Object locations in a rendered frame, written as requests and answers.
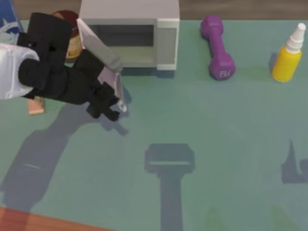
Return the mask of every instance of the orange block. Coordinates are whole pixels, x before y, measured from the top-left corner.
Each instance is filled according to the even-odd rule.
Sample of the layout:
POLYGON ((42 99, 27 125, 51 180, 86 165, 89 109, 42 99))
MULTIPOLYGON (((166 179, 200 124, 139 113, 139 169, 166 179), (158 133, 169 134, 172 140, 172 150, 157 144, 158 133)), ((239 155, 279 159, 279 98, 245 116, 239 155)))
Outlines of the orange block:
POLYGON ((0 208, 0 231, 112 231, 67 220, 0 208))
POLYGON ((29 115, 44 113, 44 99, 41 97, 35 97, 34 100, 28 100, 28 112, 29 115))

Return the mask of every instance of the bottle nozzle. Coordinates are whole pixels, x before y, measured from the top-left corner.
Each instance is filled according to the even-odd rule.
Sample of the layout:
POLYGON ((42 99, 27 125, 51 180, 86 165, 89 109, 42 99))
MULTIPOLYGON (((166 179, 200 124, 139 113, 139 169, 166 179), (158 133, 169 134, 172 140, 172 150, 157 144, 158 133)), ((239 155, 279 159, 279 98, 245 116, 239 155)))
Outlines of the bottle nozzle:
POLYGON ((300 52, 300 49, 303 47, 303 43, 304 43, 305 30, 306 30, 305 24, 299 23, 297 25, 297 28, 295 29, 293 34, 290 36, 286 44, 286 49, 290 53, 300 52))

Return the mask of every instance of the yellow bottle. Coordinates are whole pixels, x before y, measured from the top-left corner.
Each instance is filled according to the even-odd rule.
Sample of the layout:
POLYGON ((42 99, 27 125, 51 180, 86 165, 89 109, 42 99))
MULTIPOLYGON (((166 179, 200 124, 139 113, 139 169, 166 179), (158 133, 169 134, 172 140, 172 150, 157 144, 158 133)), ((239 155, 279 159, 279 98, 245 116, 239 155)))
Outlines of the yellow bottle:
POLYGON ((285 83, 292 79, 302 57, 305 30, 305 24, 299 23, 287 44, 281 48, 272 70, 276 81, 285 83))

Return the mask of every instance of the purple dumbbell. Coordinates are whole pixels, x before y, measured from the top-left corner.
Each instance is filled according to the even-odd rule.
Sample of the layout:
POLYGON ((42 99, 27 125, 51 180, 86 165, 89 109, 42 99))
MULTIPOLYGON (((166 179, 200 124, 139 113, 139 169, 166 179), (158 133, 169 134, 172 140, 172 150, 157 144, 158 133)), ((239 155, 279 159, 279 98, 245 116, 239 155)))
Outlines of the purple dumbbell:
POLYGON ((216 15, 207 16, 201 23, 201 33, 205 39, 209 40, 213 53, 209 67, 212 76, 217 80, 226 80, 233 76, 236 67, 231 55, 226 53, 223 45, 221 19, 216 15))

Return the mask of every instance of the green table surface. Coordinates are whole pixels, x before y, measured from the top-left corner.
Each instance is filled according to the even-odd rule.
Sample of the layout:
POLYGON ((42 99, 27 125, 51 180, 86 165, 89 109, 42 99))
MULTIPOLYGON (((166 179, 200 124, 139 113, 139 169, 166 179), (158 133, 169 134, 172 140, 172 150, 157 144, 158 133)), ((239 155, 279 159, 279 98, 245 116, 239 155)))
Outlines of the green table surface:
POLYGON ((307 43, 291 82, 269 71, 297 23, 225 21, 237 72, 218 82, 200 22, 182 21, 174 77, 124 71, 118 123, 1 101, 1 206, 117 231, 307 230, 307 43))

